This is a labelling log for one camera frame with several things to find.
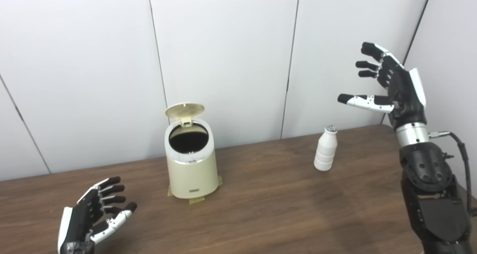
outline table surface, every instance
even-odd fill
[[[338,132],[327,172],[313,166],[319,137],[218,149],[224,184],[192,205],[167,197],[165,158],[0,182],[0,253],[56,253],[63,207],[112,176],[138,209],[97,254],[420,253],[392,129]]]

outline robotic hand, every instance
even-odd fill
[[[123,209],[109,206],[126,201],[124,196],[110,196],[124,191],[124,185],[116,185],[120,181],[120,177],[114,177],[98,182],[75,207],[64,208],[58,235],[59,254],[93,254],[95,244],[116,232],[133,214],[136,203],[129,203]],[[113,216],[94,225],[106,214]]]
[[[401,189],[411,227],[422,242],[426,254],[472,254],[469,237],[471,186],[465,145],[452,132],[426,130],[426,97],[417,69],[407,71],[386,49],[364,42],[361,52],[379,63],[356,62],[366,69],[360,77],[372,77],[387,90],[387,96],[341,94],[338,101],[347,105],[388,113],[397,133]],[[458,183],[440,147],[430,137],[450,135],[457,142],[467,175],[467,208],[458,193]]]

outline black fingertip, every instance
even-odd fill
[[[109,196],[109,197],[105,197],[102,199],[104,205],[109,205],[109,204],[114,204],[114,203],[124,203],[126,202],[126,198],[124,196],[119,196],[119,195],[115,195],[115,196]]]
[[[347,104],[350,99],[352,99],[354,96],[353,95],[348,95],[348,94],[340,94],[338,96],[338,102]]]
[[[126,207],[123,208],[123,210],[130,210],[131,212],[134,212],[134,210],[136,210],[136,208],[138,208],[138,204],[136,204],[134,202],[131,202],[131,203],[127,204]]]
[[[359,77],[372,77],[372,78],[376,78],[378,73],[376,72],[373,72],[373,71],[370,71],[370,70],[364,70],[364,71],[359,71],[358,72],[358,76]]]
[[[124,185],[114,185],[108,188],[105,188],[104,190],[101,191],[101,195],[108,196],[111,195],[112,193],[119,193],[121,191],[124,191],[125,187]]]
[[[120,177],[112,177],[107,179],[105,182],[99,184],[99,188],[106,188],[107,186],[115,185],[121,182]]]

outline plastic bottle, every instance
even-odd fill
[[[336,126],[326,126],[325,132],[318,140],[318,147],[315,155],[315,167],[321,171],[328,171],[332,164],[338,141],[336,140]]]

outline tape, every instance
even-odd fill
[[[167,191],[167,196],[173,196],[172,192],[171,192],[171,186],[169,185],[169,191]]]
[[[199,203],[200,201],[204,201],[206,198],[204,196],[194,198],[194,199],[189,199],[189,205],[192,205],[194,203]]]

